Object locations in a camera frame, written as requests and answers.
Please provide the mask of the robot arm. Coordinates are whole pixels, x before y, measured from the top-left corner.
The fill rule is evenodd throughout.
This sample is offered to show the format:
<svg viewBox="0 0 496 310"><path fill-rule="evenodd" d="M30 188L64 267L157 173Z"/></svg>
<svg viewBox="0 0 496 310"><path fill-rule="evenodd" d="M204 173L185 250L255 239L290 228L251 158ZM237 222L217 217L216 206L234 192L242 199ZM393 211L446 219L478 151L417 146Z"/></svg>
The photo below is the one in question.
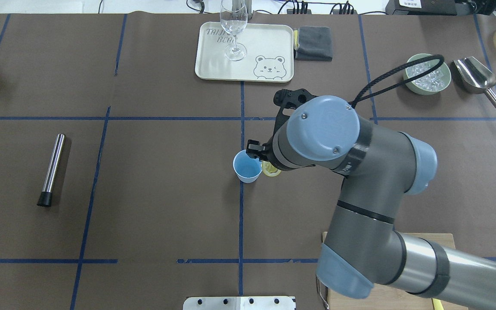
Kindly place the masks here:
<svg viewBox="0 0 496 310"><path fill-rule="evenodd" d="M264 144L248 140L248 155L281 171L321 166L344 177L318 259L321 284L354 299L378 284L496 310L496 262L394 229L402 198L435 177L431 145L366 120L336 96L280 90L273 101L273 135Z"/></svg>

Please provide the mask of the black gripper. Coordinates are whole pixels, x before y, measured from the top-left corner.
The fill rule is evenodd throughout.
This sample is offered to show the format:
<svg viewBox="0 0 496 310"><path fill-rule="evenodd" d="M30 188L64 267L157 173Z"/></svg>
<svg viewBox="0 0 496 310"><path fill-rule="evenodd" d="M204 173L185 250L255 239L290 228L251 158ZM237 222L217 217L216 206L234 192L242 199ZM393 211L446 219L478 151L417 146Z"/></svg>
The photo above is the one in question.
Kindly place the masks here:
<svg viewBox="0 0 496 310"><path fill-rule="evenodd" d="M309 93L306 89L299 90L278 90L273 97L273 103L279 107L277 116L274 122L274 129L271 138L267 143L261 144L257 140L248 139L247 141L247 155L252 159L260 161L268 161L269 147L277 131L289 120L290 115L284 114L284 110L296 110L309 100L317 98Z"/></svg>

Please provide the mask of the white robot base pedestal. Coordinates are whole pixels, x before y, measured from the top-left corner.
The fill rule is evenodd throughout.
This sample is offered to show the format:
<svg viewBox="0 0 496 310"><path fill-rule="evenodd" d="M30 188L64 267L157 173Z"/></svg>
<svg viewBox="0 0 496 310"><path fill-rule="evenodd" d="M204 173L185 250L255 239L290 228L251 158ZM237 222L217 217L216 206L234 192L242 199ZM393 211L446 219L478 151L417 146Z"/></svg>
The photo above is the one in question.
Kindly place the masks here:
<svg viewBox="0 0 496 310"><path fill-rule="evenodd" d="M297 303L291 296L221 296L191 297L183 303L183 310L295 310Z"/></svg>

